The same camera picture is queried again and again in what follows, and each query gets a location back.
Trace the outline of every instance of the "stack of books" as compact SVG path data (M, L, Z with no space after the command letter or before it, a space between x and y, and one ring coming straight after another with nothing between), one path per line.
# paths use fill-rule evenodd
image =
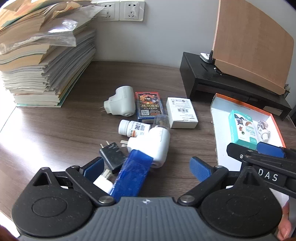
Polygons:
M87 0L55 1L13 21L4 21L1 9L0 71L4 87L13 94L17 106L61 107L94 57L95 30L88 23L102 9ZM60 23L65 21L72 28L61 34ZM55 45L72 44L73 40L75 47Z

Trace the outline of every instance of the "cardboard box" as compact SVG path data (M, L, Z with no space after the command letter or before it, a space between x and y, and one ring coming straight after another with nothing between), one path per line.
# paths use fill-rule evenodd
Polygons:
M168 97L166 107L171 128L196 127L198 119L190 99Z
M226 152L227 145L231 142L228 116L232 110L240 111L252 117L258 142L263 140L257 131L257 124L258 121L264 120L268 124L268 130L270 131L270 137L267 143L274 146L286 147L274 117L267 111L221 94L214 96L210 110L215 131L217 163L226 167L229 171L239 171L242 164L240 161L229 157ZM287 195L276 190L271 189L271 191L282 206L288 200Z

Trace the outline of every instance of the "barcode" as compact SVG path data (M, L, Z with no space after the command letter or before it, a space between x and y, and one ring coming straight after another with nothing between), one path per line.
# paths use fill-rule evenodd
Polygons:
M188 112L187 109L178 109L179 112Z
M135 130L140 130L140 126L141 126L141 124L136 124L136 126L135 126Z
M141 110L142 115L149 115L149 110Z

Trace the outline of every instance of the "black monitor stand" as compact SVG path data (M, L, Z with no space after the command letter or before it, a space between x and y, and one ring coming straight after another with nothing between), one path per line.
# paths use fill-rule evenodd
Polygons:
M219 93L263 109L265 106L281 112L284 120L291 107L282 95L232 75L220 74L215 65L204 62L199 55L183 53L180 72L187 98L193 99L197 91Z

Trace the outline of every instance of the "white bottle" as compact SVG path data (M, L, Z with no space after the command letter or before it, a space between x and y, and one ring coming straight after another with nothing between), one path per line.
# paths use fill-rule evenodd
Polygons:
M152 128L148 134L130 137L128 140L128 152L139 150L153 157L153 168L161 167L167 157L170 144L169 120L167 115L157 115L154 118Z
M107 114L132 116L136 111L135 93L130 86L121 86L115 90L115 95L104 101Z
M267 129L268 124L264 120L260 120L258 121L257 128L258 128L258 133L260 134L262 140L264 142L268 142L269 135L270 135L270 131Z
M121 120L118 126L118 134L128 137L137 137L148 134L150 125L129 120Z

